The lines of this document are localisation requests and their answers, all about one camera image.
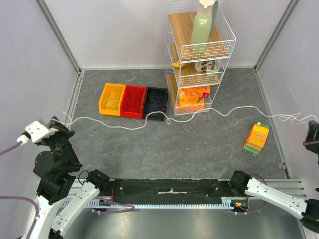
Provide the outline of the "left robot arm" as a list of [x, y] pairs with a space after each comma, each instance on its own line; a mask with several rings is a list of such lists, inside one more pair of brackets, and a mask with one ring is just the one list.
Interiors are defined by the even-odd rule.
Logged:
[[70, 227], [95, 197], [109, 192], [109, 176], [98, 169], [89, 172], [79, 192], [60, 211], [75, 182], [73, 172], [80, 171], [82, 164], [69, 139], [75, 134], [57, 117], [49, 123], [36, 120], [25, 128], [23, 136], [36, 145], [49, 147], [40, 152], [34, 163], [33, 173], [40, 178], [36, 190], [35, 207], [31, 211], [23, 239], [62, 239]]

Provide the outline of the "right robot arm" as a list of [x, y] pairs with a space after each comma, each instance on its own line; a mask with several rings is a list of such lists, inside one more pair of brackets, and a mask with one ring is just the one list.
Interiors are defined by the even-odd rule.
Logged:
[[277, 206], [300, 220], [308, 230], [319, 232], [319, 201], [302, 199], [272, 188], [251, 175], [236, 170], [228, 183], [228, 190], [234, 196], [253, 196]]

